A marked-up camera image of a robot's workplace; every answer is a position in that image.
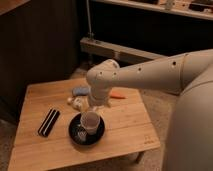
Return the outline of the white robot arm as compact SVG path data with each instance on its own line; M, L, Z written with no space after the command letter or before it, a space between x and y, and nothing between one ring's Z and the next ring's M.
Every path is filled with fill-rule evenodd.
M108 59L91 68L86 80L91 106L106 104L114 87L177 94L162 171L213 171L213 49L127 67Z

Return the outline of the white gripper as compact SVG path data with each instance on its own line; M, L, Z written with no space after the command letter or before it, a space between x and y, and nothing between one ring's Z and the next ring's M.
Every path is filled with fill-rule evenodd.
M88 95L88 104L90 107L100 107L100 106L110 107L110 102L108 98L97 99L92 94Z

